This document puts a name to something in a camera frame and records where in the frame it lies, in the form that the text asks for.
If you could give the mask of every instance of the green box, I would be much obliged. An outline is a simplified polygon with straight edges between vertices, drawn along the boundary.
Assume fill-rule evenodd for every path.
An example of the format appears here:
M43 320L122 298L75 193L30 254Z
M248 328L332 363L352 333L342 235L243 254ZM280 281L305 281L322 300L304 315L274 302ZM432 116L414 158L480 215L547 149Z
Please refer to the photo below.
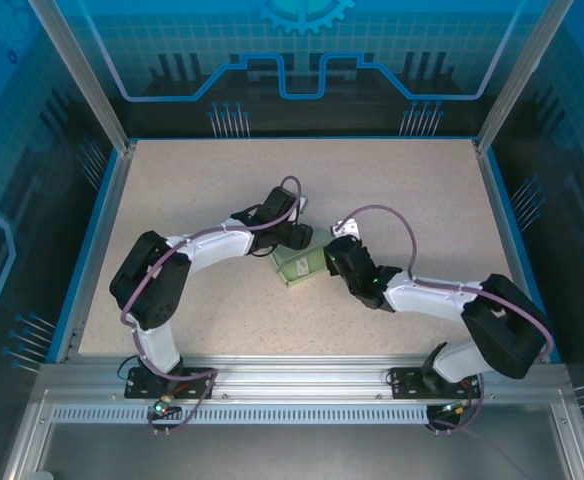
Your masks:
M271 257L276 272L283 279L286 287L293 287L308 278L327 271L323 247L332 240L334 237L330 232L315 229L312 241L305 250L291 250L283 246L276 247Z

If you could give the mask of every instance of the black bracket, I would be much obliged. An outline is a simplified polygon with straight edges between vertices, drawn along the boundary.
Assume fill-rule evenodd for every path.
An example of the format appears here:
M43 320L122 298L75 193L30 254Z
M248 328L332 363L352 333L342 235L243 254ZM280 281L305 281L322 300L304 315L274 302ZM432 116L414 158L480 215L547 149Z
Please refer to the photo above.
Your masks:
M441 388L440 393L433 393L423 380L423 373L419 367L391 368L385 381L392 387L394 400L464 400L468 397L477 399L481 396L478 379L467 379L470 387L461 383L448 383Z
M210 368L189 368L182 367L180 375L197 375L209 371ZM203 395L203 391L209 385L210 378L201 378L188 382L168 382L167 380L153 374L146 367L134 367L128 371L128 379L123 396L129 399L156 400L162 395L170 394L175 400L198 400ZM210 389L205 396L212 398Z

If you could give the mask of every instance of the beige work surface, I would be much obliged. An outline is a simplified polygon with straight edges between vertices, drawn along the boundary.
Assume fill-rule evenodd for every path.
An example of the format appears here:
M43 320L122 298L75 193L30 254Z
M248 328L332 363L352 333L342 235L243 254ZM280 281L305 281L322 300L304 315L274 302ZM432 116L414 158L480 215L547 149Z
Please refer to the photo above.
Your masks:
M362 205L392 206L416 232L416 274L463 281L509 275L470 140L143 140L79 352L134 353L108 285L139 235L216 226L265 200L288 174L301 180L309 199L304 223L325 228ZM410 240L396 218L376 211L357 221L377 264L407 266ZM270 258L253 257L188 278L172 325L187 354L428 353L467 335L446 320L367 309L327 273L287 289Z

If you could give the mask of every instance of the glass panel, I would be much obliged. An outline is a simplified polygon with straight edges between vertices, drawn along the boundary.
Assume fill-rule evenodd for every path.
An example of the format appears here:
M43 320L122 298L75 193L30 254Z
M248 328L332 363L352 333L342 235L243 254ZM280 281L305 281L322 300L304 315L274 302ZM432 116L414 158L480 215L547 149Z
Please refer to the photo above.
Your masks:
M0 474L111 150L27 2L0 2Z
M136 137L475 135L545 0L59 2Z
M576 385L584 384L584 2L575 2L494 153Z

